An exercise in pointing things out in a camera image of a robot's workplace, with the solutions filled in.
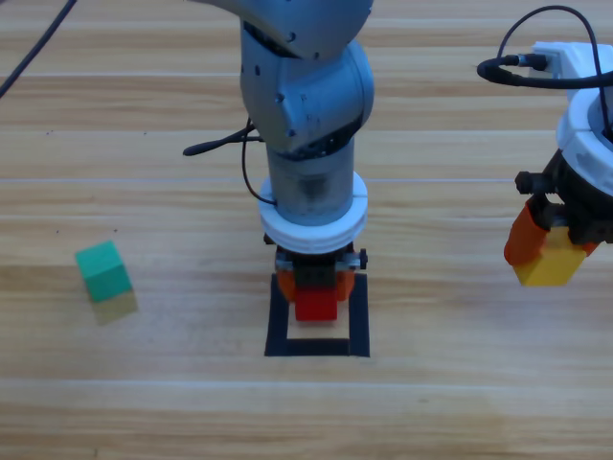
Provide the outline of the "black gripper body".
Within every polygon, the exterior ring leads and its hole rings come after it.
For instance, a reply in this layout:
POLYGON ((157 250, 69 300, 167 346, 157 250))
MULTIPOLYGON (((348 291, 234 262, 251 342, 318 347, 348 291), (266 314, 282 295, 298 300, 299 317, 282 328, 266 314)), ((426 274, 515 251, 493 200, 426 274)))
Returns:
POLYGON ((324 254, 302 254, 281 247, 267 235, 263 235, 266 245, 276 247, 274 271, 271 277, 271 289, 280 290, 278 286, 279 271, 293 271, 296 290, 333 289, 336 290, 336 272, 365 270, 368 265, 368 253, 365 248, 356 251, 352 242, 324 254))
POLYGON ((612 194, 592 186, 556 151, 543 172, 519 172, 517 191, 528 195, 536 226, 566 226, 574 244, 612 243, 612 194))

